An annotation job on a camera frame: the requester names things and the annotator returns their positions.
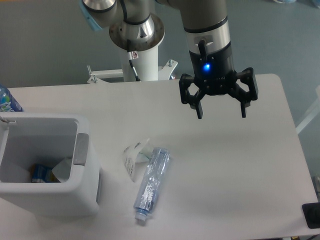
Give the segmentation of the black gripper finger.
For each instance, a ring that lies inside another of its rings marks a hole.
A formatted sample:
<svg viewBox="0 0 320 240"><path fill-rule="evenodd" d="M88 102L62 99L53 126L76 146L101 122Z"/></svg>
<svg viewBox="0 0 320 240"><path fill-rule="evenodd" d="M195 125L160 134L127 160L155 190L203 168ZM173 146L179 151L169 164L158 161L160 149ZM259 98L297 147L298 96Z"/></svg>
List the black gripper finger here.
<svg viewBox="0 0 320 240"><path fill-rule="evenodd" d="M207 94L205 80L197 76L191 76L183 73L179 79L179 92L182 104L189 104L190 108L196 111L197 118L203 118L203 109L201 100ZM190 94L189 87L194 84L198 87L197 92L192 95Z"/></svg>
<svg viewBox="0 0 320 240"><path fill-rule="evenodd" d="M248 87L248 90L241 88L237 81ZM240 102L240 110L242 118L246 118L246 108L251 105L251 101L258 99L258 85L252 67L248 67L241 72L235 72L233 77L233 84L231 87L231 96Z"/></svg>

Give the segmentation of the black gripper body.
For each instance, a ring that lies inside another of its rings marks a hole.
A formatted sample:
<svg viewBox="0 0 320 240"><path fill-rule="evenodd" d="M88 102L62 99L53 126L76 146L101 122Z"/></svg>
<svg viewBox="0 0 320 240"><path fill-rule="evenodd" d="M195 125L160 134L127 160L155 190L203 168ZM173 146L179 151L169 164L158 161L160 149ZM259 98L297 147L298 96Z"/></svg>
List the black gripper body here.
<svg viewBox="0 0 320 240"><path fill-rule="evenodd" d="M216 52L209 52L205 41L196 45L199 53L190 52L194 71L193 84L198 87L196 96L238 96L237 73L233 65L232 47L228 43Z"/></svg>

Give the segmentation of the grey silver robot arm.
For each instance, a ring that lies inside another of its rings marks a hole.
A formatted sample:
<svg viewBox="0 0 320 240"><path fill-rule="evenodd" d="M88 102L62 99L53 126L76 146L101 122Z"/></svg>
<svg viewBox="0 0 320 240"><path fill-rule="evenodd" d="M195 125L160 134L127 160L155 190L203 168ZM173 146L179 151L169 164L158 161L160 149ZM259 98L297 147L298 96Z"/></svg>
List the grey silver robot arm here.
<svg viewBox="0 0 320 240"><path fill-rule="evenodd" d="M157 50L165 36L161 19L152 13L149 0L82 0L79 7L94 30L107 28L112 42L122 51L122 71L127 82L158 79ZM242 116L258 99L254 70L237 72L233 65L227 4L224 0L162 0L161 5L180 13L193 67L182 74L180 99L199 119L204 96L229 95L240 103Z"/></svg>

